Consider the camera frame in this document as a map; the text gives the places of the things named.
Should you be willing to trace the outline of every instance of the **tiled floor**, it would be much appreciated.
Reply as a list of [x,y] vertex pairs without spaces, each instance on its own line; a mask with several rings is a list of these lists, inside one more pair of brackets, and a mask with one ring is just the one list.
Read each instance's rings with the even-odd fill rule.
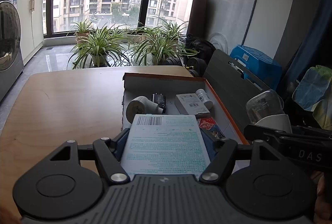
[[[25,65],[23,73],[0,102],[0,134],[17,96],[28,78],[35,73],[66,70],[73,46],[43,47]],[[72,69],[71,63],[68,65],[68,69]]]

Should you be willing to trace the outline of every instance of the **person's hand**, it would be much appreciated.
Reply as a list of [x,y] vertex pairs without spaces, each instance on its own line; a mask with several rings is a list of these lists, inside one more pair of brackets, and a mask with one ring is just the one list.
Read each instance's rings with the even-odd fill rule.
[[324,175],[319,179],[317,185],[317,199],[315,203],[315,216],[313,221],[316,224],[332,224],[330,220],[332,216],[332,206],[325,201],[325,177]]

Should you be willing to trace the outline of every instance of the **white cabinet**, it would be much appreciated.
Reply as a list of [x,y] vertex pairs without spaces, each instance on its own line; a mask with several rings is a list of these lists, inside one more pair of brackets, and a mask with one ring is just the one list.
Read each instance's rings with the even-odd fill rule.
[[43,46],[43,0],[17,0],[21,23],[21,53],[26,64]]
[[31,24],[32,24],[32,37],[34,39],[34,47],[43,44],[43,0],[32,0]]
[[32,26],[31,26],[31,0],[17,0],[17,12],[19,14],[21,23],[21,53],[24,64],[25,58],[34,50],[34,41],[32,37]]

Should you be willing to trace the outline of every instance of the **barcode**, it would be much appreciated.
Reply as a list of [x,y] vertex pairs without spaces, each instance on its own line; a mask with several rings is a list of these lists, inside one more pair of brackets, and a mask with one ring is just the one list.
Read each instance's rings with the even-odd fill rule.
[[137,121],[139,126],[161,126],[161,116],[140,116]]

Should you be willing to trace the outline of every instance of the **blue plastic stool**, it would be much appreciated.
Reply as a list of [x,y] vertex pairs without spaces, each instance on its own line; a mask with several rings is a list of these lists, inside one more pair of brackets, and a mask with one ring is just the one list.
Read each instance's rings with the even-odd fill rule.
[[[282,67],[263,52],[237,45],[230,53],[230,57],[241,61],[251,73],[271,89],[275,90],[277,88],[282,74]],[[249,77],[244,73],[244,78],[248,79]]]

